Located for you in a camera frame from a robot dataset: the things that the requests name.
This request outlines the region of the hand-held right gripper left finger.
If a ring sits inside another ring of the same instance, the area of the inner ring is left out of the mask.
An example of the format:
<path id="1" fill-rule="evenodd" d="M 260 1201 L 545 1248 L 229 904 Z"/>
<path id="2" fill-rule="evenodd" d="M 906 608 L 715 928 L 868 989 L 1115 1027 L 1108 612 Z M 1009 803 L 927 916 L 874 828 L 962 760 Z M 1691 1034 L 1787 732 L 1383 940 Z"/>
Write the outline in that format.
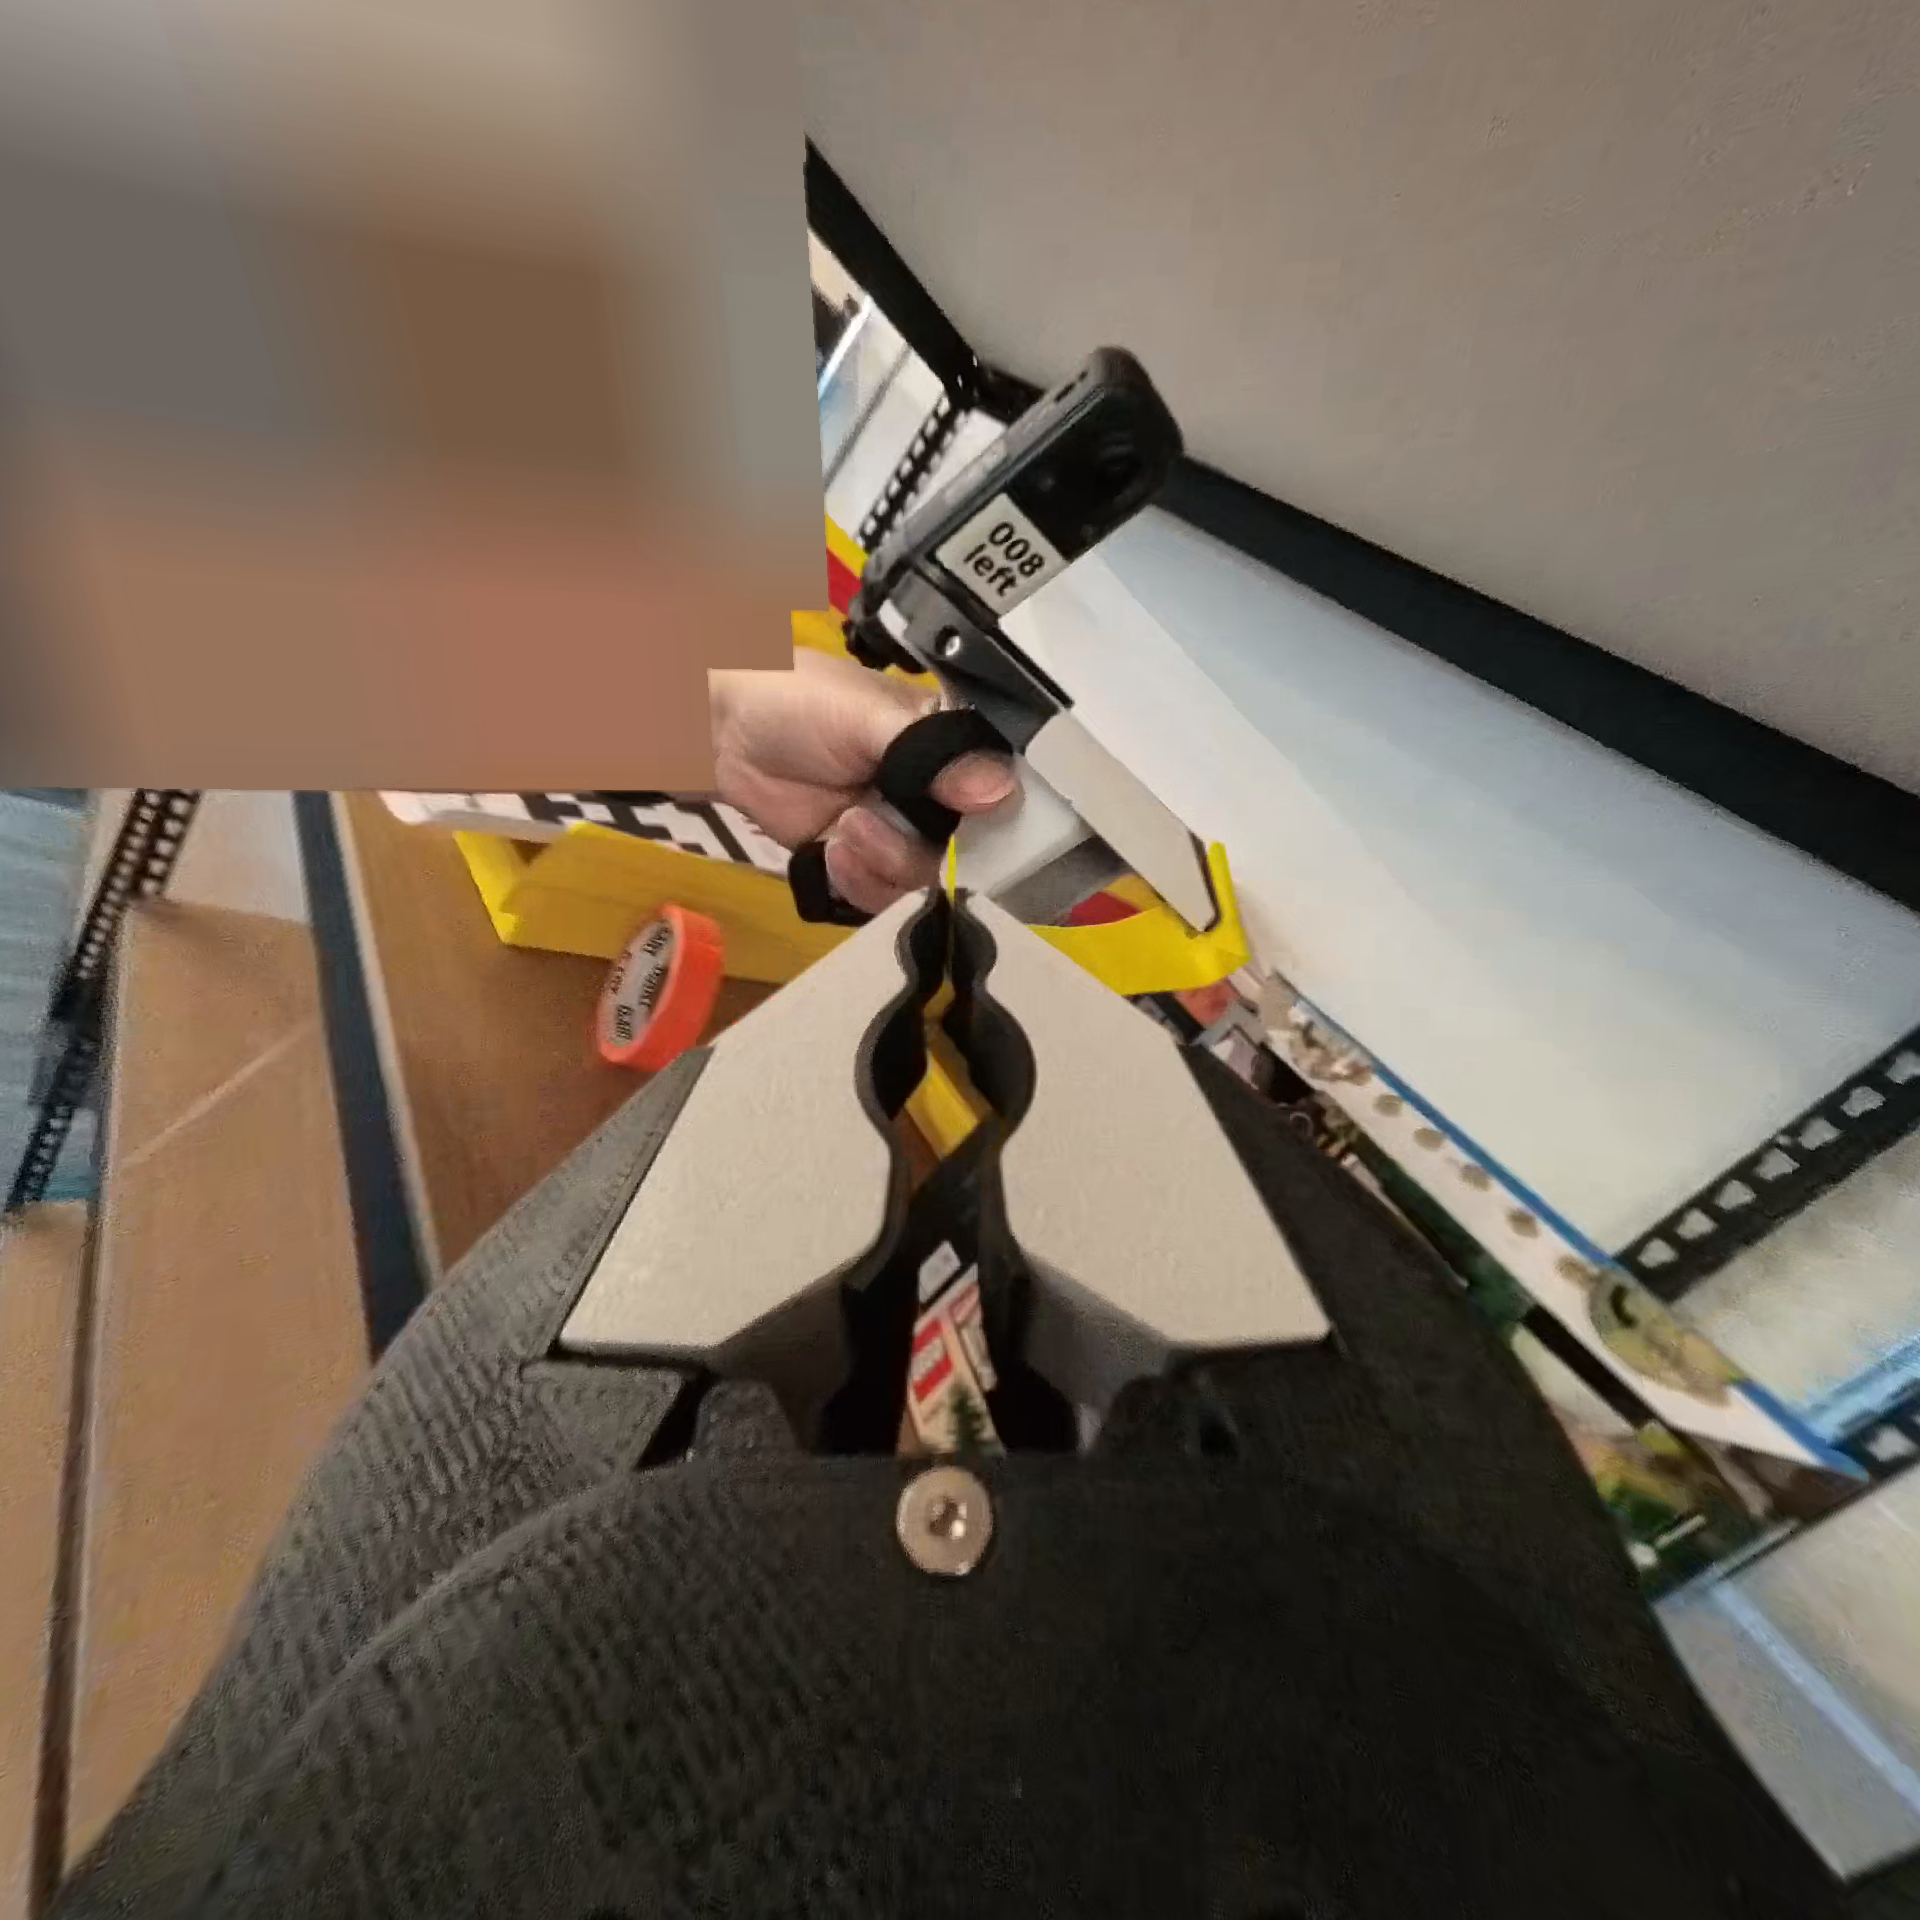
<path id="1" fill-rule="evenodd" d="M 562 1359 L 765 1385 L 821 1439 L 855 1371 L 846 1291 L 906 1226 L 895 1117 L 925 1072 L 950 924 L 939 887 L 899 901 L 697 1051 Z"/>

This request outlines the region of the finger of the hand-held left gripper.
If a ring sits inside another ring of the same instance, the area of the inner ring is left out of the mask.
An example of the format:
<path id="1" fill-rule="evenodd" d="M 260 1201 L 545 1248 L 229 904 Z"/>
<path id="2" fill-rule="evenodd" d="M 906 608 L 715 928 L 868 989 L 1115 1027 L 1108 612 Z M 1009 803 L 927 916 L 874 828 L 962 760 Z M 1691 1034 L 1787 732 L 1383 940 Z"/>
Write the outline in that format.
<path id="1" fill-rule="evenodd" d="M 1129 874 L 1196 933 L 1219 924 L 1209 856 L 1171 812 L 1069 712 L 1053 713 L 1031 738 L 1031 771 L 1071 808 Z"/>

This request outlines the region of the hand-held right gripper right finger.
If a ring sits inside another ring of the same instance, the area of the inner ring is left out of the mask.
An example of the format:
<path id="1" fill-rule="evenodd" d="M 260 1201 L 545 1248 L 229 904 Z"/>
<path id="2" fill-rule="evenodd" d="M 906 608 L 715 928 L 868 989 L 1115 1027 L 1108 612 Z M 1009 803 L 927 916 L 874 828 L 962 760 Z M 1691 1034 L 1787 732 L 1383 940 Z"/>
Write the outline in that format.
<path id="1" fill-rule="evenodd" d="M 1006 1450 L 1075 1451 L 1134 1385 L 1330 1343 L 1196 1058 L 971 891 L 955 897 L 955 1058 Z"/>

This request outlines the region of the person's left hand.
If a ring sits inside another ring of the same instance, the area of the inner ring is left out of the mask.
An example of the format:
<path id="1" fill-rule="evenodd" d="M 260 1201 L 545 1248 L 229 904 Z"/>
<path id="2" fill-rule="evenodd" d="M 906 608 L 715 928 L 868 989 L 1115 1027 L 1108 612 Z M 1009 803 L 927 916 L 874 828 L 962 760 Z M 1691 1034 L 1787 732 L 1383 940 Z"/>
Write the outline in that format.
<path id="1" fill-rule="evenodd" d="M 786 669 L 709 674 L 715 793 L 789 850 L 817 847 L 855 924 L 927 890 L 945 847 L 881 793 L 903 732 L 941 708 L 927 684 L 798 650 Z"/>

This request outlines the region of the orange tape roll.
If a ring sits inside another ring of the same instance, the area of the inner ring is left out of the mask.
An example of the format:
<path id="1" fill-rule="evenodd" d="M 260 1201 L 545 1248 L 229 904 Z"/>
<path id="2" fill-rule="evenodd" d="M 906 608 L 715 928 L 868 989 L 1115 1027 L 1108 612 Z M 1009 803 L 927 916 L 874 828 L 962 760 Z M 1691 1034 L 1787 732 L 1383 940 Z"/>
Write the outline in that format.
<path id="1" fill-rule="evenodd" d="M 598 1058 L 659 1072 L 695 1049 L 724 984 L 723 931 L 707 914 L 665 904 L 611 967 L 593 1018 Z"/>

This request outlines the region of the large yellow plastic bin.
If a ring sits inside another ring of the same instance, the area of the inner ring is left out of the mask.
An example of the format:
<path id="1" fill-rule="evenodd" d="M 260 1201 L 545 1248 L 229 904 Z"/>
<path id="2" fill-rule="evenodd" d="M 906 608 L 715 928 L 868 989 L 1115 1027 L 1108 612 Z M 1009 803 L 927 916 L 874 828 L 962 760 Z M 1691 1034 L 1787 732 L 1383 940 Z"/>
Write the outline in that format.
<path id="1" fill-rule="evenodd" d="M 463 1064 L 454 1093 L 492 1099 L 508 1164 L 556 1165 L 647 1072 L 604 1064 L 593 1018 L 613 963 L 660 906 L 723 931 L 724 984 L 707 1039 L 855 937 L 805 921 L 786 879 L 580 826 L 540 847 L 436 832 L 463 865 Z"/>

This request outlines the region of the white printed paper sheet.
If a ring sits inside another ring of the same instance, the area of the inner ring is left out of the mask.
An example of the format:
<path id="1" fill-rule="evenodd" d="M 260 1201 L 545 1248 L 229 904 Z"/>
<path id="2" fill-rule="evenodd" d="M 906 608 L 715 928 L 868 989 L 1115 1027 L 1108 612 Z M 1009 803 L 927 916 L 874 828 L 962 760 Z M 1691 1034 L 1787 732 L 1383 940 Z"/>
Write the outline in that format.
<path id="1" fill-rule="evenodd" d="M 481 832 L 540 847 L 580 826 L 625 832 L 633 840 L 723 859 L 775 879 L 786 876 L 789 852 L 726 803 L 703 796 L 638 793 L 378 793 L 403 826 L 446 832 Z"/>

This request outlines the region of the black metal shelf rack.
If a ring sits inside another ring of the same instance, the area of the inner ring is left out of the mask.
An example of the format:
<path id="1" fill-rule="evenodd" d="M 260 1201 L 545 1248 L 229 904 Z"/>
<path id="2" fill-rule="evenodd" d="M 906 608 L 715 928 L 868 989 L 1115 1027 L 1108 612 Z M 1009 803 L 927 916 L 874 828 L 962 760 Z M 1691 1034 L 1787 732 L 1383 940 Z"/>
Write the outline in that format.
<path id="1" fill-rule="evenodd" d="M 874 549 L 1041 392 L 817 148 L 935 402 Z M 1916 796 L 1177 457 L 1006 618 L 1233 859 L 1254 965 L 1870 1481 L 1916 1469 Z"/>

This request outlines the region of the blue-edged white toy box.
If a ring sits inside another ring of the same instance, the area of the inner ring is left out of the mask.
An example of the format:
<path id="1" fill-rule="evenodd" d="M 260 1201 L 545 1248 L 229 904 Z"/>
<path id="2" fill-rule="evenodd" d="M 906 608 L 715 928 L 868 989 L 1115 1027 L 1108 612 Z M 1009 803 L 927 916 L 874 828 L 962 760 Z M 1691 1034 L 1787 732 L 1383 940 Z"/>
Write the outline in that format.
<path id="1" fill-rule="evenodd" d="M 1338 1109 L 1405 1187 L 1444 1213 L 1527 1298 L 1661 1424 L 1801 1468 L 1849 1491 L 1865 1468 L 1815 1435 L 1596 1240 L 1261 965 L 1233 984 L 1284 1067 Z"/>

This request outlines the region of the colourful picture toy box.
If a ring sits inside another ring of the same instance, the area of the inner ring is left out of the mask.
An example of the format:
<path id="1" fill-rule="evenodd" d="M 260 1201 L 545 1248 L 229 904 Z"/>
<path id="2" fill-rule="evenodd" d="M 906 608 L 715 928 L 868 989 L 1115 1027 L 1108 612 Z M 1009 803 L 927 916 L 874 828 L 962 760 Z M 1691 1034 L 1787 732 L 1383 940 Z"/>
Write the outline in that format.
<path id="1" fill-rule="evenodd" d="M 1442 1259 L 1481 1322 L 1522 1362 L 1620 1529 L 1651 1599 L 1676 1593 L 1737 1560 L 1780 1519 L 1764 1485 L 1743 1493 L 1732 1459 L 1633 1410 L 1626 1385 L 1583 1353 L 1407 1175 L 1394 1171 L 1380 1148 L 1364 1143 L 1350 1121 L 1332 1121 L 1310 1098 L 1283 1101 L 1283 1112 L 1324 1160 L 1369 1187 Z M 917 1180 L 945 1171 L 973 1127 L 964 1099 L 937 1112 L 933 1093 L 913 1095 L 899 1131 L 914 1139 L 907 1156 Z M 985 1400 L 970 1371 L 955 1368 L 955 1355 L 955 1336 L 933 1338 L 933 1385 L 924 1392 L 919 1384 L 907 1388 L 899 1433 L 903 1455 L 939 1455 L 955 1439 L 985 1439 Z"/>

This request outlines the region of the black perforated rack post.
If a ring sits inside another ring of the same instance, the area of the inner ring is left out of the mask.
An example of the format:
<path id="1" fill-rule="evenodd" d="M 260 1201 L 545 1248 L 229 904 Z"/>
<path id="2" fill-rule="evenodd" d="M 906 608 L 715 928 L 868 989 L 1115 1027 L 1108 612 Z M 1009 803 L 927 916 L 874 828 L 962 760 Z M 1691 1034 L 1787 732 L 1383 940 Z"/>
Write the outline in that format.
<path id="1" fill-rule="evenodd" d="M 55 973 L 42 1027 L 23 1146 L 5 1160 L 5 1219 L 47 1203 L 82 1117 L 106 1083 L 107 989 L 132 906 L 161 898 L 201 812 L 199 788 L 137 788 L 118 812 L 103 871 L 84 893 L 76 941 Z"/>

